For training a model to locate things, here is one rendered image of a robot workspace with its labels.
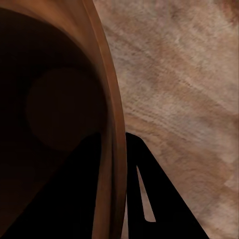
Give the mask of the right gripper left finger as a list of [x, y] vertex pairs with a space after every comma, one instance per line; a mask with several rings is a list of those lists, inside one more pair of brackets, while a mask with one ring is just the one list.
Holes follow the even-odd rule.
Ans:
[[101, 151], [85, 137], [0, 239], [92, 239]]

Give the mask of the trash can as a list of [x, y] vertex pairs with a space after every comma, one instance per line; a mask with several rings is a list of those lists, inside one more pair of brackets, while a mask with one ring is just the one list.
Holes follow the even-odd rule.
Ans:
[[93, 0], [0, 0], [0, 238], [87, 136], [101, 134], [92, 239], [120, 239], [120, 88]]

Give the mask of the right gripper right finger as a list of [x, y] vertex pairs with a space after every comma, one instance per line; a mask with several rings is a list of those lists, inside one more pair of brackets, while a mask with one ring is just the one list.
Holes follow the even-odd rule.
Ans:
[[[128, 239], [209, 239], [144, 141], [126, 133]], [[137, 174], [139, 168], [156, 222], [148, 222]]]

